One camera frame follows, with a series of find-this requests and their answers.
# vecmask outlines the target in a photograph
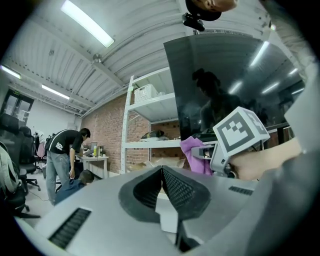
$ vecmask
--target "white metal shelving unit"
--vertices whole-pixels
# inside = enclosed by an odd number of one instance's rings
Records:
[[[133,91],[136,88],[141,88],[148,84],[152,84],[158,92],[165,92],[165,95],[130,105]],[[174,85],[169,67],[165,67],[137,79],[135,79],[135,76],[133,75],[130,79],[123,115],[120,174],[126,173],[127,149],[180,147],[180,139],[149,142],[127,142],[130,111],[134,111],[138,115],[144,117],[151,125],[178,120]]]

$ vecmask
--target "shelf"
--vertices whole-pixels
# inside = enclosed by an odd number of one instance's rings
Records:
[[[130,105],[127,110],[135,111],[151,123],[178,120],[178,110],[174,92]]]
[[[148,142],[127,142],[126,149],[159,149],[159,148],[180,148],[180,139],[148,141]]]
[[[166,94],[171,94],[174,92],[174,84],[169,67],[146,74],[132,82],[132,85],[136,85],[138,88],[148,84],[152,84],[158,93],[165,92]]]

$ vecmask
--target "gray pants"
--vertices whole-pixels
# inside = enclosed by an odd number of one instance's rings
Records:
[[[48,151],[46,156],[46,190],[52,205],[55,205],[57,175],[61,185],[69,180],[69,157],[67,154]]]

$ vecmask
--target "backpack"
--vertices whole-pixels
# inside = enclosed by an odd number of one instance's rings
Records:
[[[18,169],[11,161],[6,146],[0,142],[0,188],[7,195],[16,192],[22,181],[18,177]]]

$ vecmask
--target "pink cloth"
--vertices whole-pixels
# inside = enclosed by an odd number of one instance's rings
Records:
[[[40,158],[43,158],[45,155],[45,143],[40,143],[38,147],[38,151],[36,152],[36,155]]]
[[[202,141],[198,138],[193,138],[192,136],[180,142],[180,147],[188,159],[191,171],[198,174],[212,175],[208,160],[192,156],[191,149],[201,146],[204,146]]]

